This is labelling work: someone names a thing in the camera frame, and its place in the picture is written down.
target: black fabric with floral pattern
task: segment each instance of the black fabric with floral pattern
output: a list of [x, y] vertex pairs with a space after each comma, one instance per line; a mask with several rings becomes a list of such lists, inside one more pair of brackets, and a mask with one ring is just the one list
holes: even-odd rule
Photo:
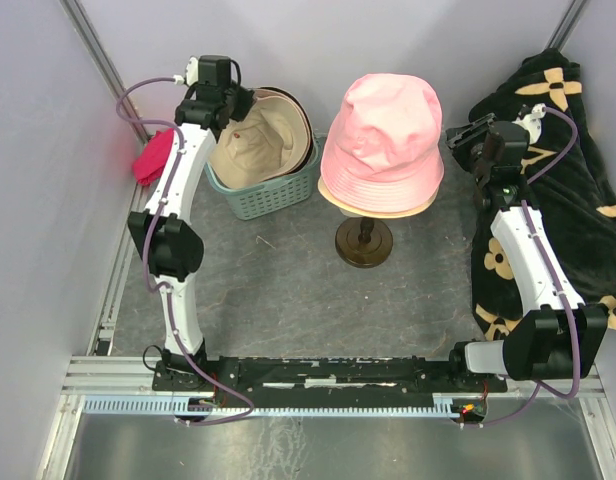
[[[580, 65], [555, 49], [527, 58], [470, 111], [469, 119], [493, 112], [500, 120], [512, 121], [523, 105], [537, 103], [566, 112], [579, 129], [571, 151], [531, 187], [546, 234], [577, 292], [587, 303], [606, 305], [608, 326], [616, 330], [616, 196], [588, 132]], [[524, 173], [528, 177], [537, 173], [564, 148], [570, 135], [563, 120], [546, 115], [539, 141], [522, 160]], [[492, 236], [491, 223], [491, 216], [479, 216], [471, 256], [473, 314], [488, 340], [507, 335], [522, 316], [514, 274]]]

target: hat stand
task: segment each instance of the hat stand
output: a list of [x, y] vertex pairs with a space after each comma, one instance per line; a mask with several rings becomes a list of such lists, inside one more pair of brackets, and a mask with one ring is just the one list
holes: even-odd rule
[[348, 218], [337, 229], [335, 248], [344, 262], [353, 267], [376, 267], [392, 251], [392, 233], [381, 220]]

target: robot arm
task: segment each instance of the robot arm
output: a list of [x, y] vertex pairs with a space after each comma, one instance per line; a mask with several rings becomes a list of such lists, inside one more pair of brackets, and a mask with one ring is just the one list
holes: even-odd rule
[[[491, 221], [515, 274], [523, 318], [505, 338], [464, 342], [455, 348], [464, 368], [515, 380], [569, 378], [573, 372], [570, 328], [563, 301], [572, 308], [577, 326], [581, 376], [585, 377], [606, 330], [599, 307], [588, 307], [564, 274], [546, 237], [541, 212], [525, 176], [521, 159], [539, 139], [545, 106], [524, 109], [515, 122], [496, 121], [490, 114], [448, 131], [448, 146], [460, 165], [475, 178], [474, 202]], [[537, 246], [546, 251], [550, 267]], [[560, 284], [556, 287], [554, 275]]]
[[[188, 93], [175, 113], [184, 143], [180, 145], [178, 135], [174, 136], [164, 173], [145, 210], [131, 212], [128, 217], [128, 228], [140, 255], [149, 239], [150, 273], [155, 276], [157, 285], [167, 285], [162, 286], [159, 293], [166, 319], [162, 362], [169, 370], [191, 371], [169, 321], [169, 295], [179, 341], [199, 366], [206, 361], [195, 302], [195, 279], [204, 245], [190, 227], [190, 209], [199, 178], [221, 131], [230, 119], [243, 120], [253, 104], [254, 93], [240, 85], [238, 66], [238, 81], [232, 81], [233, 64], [236, 65], [228, 57], [191, 58], [185, 77]], [[183, 77], [176, 80], [184, 83]], [[156, 228], [150, 233], [150, 225], [157, 215]]]

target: gray floor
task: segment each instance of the gray floor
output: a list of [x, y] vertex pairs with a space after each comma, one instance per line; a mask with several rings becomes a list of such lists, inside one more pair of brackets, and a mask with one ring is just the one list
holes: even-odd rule
[[[492, 418], [517, 408], [489, 401]], [[85, 415], [66, 478], [602, 478], [578, 401], [538, 400], [513, 422], [461, 431], [440, 419], [285, 417], [187, 428], [169, 417]]]
[[[480, 338], [470, 314], [470, 176], [442, 149], [439, 196], [420, 215], [388, 222], [394, 248], [381, 266], [340, 260], [334, 235], [345, 217], [319, 193], [258, 219], [236, 219], [201, 179], [192, 226], [206, 255], [197, 278], [199, 322], [210, 355], [444, 357]], [[132, 261], [114, 355], [163, 344], [157, 295]]]

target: teal plastic basket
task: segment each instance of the teal plastic basket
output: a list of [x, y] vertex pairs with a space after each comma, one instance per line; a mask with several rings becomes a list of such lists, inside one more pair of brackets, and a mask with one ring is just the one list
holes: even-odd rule
[[319, 180], [323, 140], [314, 139], [312, 155], [306, 166], [297, 173], [273, 178], [252, 187], [233, 190], [224, 186], [209, 164], [206, 173], [212, 188], [221, 193], [240, 220], [252, 220], [308, 199]]

